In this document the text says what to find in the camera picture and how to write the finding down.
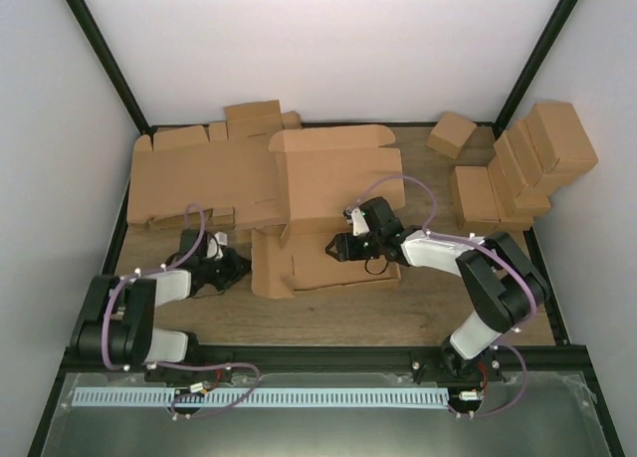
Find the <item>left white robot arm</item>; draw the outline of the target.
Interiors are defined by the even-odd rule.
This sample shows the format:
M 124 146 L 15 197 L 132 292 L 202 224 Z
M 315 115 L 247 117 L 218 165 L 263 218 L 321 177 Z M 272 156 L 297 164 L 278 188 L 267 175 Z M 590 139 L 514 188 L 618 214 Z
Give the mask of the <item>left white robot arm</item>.
M 178 251 L 154 273 L 93 277 L 69 344 L 77 360 L 108 368 L 166 362 L 180 380 L 203 369 L 196 334 L 155 325 L 155 309 L 193 298 L 205 286 L 223 294 L 252 271 L 223 232 L 184 230 Z

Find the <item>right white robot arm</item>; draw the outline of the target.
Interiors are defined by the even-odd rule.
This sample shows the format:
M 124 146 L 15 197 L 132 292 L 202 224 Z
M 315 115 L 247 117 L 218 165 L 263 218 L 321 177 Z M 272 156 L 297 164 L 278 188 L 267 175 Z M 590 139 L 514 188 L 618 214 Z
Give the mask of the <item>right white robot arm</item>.
M 343 215 L 351 230 L 335 234 L 325 246 L 336 261 L 383 258 L 389 264 L 462 279 L 473 311 L 441 345 L 441 367 L 453 379 L 469 377 L 488 347 L 532 320 L 550 297 L 546 279 L 507 232 L 461 237 L 405 227 L 382 197 Z

